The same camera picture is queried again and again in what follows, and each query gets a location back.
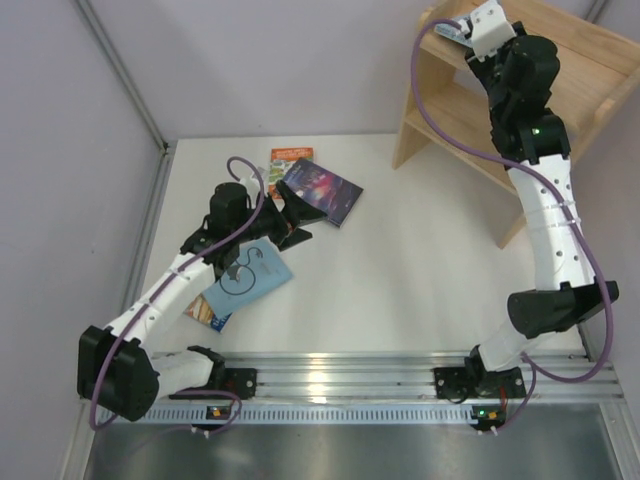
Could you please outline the dark purple galaxy book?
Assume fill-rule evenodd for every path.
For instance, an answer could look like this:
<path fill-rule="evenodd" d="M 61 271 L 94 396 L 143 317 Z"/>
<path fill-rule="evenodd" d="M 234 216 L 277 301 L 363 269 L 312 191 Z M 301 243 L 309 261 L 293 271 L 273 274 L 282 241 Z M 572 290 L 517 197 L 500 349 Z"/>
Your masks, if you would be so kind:
<path fill-rule="evenodd" d="M 362 187 L 304 158 L 291 166 L 283 181 L 301 199 L 324 212 L 327 221 L 338 228 L 364 191 Z"/>

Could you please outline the light blue swan book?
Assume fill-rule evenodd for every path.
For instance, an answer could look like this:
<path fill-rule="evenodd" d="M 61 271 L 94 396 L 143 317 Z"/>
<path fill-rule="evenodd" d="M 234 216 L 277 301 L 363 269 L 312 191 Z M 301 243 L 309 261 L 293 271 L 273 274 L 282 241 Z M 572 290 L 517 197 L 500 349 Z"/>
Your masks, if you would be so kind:
<path fill-rule="evenodd" d="M 240 247 L 239 257 L 203 292 L 217 318 L 227 317 L 284 285 L 293 274 L 266 239 Z"/>

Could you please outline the light blue treehouse book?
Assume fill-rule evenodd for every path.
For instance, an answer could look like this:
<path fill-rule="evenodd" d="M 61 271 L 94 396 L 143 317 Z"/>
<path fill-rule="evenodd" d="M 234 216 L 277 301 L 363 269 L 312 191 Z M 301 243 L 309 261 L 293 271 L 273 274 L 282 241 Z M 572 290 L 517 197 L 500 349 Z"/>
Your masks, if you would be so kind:
<path fill-rule="evenodd" d="M 467 48 L 472 46 L 470 18 L 468 16 L 456 17 L 451 20 L 451 24 L 438 23 L 434 27 L 434 31 L 438 35 Z"/>

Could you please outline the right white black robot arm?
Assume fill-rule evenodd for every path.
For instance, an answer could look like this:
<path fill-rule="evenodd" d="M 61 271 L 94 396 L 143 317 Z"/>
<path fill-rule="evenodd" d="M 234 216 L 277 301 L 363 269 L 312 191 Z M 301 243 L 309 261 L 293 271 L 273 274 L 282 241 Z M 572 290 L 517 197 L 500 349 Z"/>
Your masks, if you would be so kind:
<path fill-rule="evenodd" d="M 465 359 L 472 388 L 488 395 L 518 374 L 520 355 L 541 340 L 598 313 L 611 322 L 619 289 L 582 234 L 568 135 L 547 105 L 560 69 L 556 45 L 528 34 L 490 46 L 475 40 L 465 59 L 488 95 L 492 142 L 520 198 L 535 260 L 534 289 L 508 297 L 507 322 Z"/>

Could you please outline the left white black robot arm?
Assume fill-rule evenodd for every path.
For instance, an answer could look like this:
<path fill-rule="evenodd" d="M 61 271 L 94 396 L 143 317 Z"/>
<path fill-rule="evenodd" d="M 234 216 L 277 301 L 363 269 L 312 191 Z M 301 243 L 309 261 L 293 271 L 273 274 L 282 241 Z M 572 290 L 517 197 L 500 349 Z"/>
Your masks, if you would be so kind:
<path fill-rule="evenodd" d="M 240 183 L 218 185 L 201 226 L 151 289 L 107 326 L 90 326 L 83 332 L 77 391 L 93 410 L 104 408 L 137 421 L 159 398 L 221 384 L 224 359 L 212 350 L 192 346 L 156 357 L 148 344 L 221 278 L 242 244 L 267 238 L 284 251 L 311 239 L 306 226 L 325 219 L 325 213 L 284 182 L 278 182 L 277 190 L 282 208 L 265 192 L 249 195 Z"/>

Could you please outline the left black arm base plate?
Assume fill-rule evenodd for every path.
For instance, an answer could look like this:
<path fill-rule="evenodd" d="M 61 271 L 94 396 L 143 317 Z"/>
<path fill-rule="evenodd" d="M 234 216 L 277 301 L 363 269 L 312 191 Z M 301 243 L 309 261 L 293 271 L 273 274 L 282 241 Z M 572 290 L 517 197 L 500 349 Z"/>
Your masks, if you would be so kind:
<path fill-rule="evenodd" d="M 248 400 L 255 396 L 256 388 L 256 369 L 216 367 L 204 386 L 180 390 L 169 398 L 171 400 L 225 399 L 225 393 L 230 393 L 241 400 Z"/>

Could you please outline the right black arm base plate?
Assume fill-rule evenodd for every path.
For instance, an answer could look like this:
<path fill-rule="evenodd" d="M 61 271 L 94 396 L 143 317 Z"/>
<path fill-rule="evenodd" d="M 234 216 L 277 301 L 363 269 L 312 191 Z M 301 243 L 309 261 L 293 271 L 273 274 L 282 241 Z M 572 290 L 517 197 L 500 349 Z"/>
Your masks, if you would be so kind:
<path fill-rule="evenodd" d="M 436 397 L 462 403 L 469 399 L 523 399 L 527 390 L 520 368 L 489 372 L 476 376 L 465 367 L 437 367 L 433 369 Z"/>

